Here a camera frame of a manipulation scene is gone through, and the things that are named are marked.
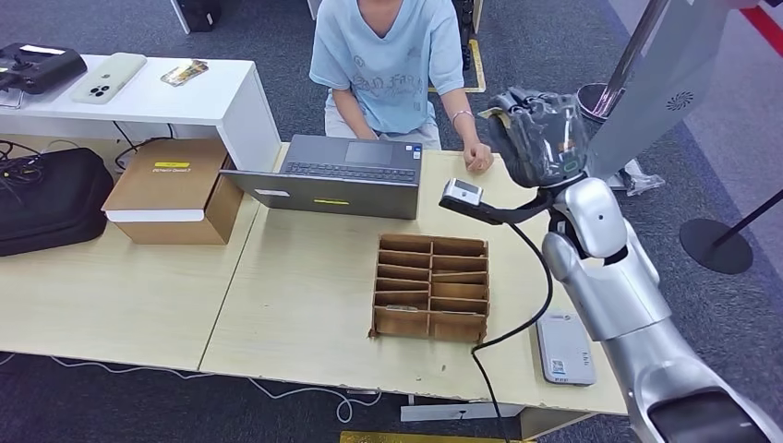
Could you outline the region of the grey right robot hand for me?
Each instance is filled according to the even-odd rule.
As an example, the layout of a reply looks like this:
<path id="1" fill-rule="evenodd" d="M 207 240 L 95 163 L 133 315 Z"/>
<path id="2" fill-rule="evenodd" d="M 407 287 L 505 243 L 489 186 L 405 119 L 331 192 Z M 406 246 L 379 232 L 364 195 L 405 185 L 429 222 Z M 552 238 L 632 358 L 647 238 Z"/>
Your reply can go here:
<path id="1" fill-rule="evenodd" d="M 512 87 L 481 115 L 517 185 L 553 187 L 584 175 L 588 141 L 575 95 Z"/>

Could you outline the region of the person's left hand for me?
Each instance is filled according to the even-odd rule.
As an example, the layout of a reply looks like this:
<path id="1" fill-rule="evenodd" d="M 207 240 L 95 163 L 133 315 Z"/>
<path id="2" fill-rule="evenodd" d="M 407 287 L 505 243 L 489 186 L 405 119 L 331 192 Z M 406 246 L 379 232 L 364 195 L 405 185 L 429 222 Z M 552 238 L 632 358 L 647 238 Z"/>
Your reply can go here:
<path id="1" fill-rule="evenodd" d="M 494 163 L 491 147 L 479 141 L 464 144 L 463 158 L 466 170 L 476 174 L 485 172 Z"/>

